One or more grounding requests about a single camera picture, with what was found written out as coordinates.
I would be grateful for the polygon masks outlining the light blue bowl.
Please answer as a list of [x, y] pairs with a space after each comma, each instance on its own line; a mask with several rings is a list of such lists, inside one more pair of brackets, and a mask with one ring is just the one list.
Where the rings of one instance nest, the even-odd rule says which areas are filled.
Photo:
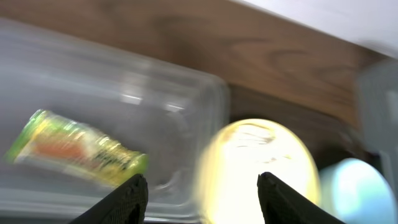
[[320, 207], [344, 223], [397, 224], [397, 202], [373, 166], [349, 158], [320, 171]]

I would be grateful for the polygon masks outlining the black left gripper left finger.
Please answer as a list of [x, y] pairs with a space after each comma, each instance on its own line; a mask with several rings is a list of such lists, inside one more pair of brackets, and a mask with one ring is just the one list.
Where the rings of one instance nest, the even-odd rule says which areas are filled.
[[143, 224], [148, 194], [145, 177], [136, 174], [70, 224]]

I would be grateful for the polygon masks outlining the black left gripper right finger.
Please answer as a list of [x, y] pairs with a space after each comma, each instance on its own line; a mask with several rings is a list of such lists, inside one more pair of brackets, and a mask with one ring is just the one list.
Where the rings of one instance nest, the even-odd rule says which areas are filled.
[[265, 224], [344, 224], [270, 172], [258, 176], [257, 192]]

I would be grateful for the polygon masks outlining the green snack wrapper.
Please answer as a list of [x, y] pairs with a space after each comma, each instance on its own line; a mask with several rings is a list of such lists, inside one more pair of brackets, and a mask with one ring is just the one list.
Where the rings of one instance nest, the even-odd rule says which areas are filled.
[[143, 174], [148, 165], [147, 154], [49, 110], [37, 110], [29, 118], [5, 157], [110, 187]]

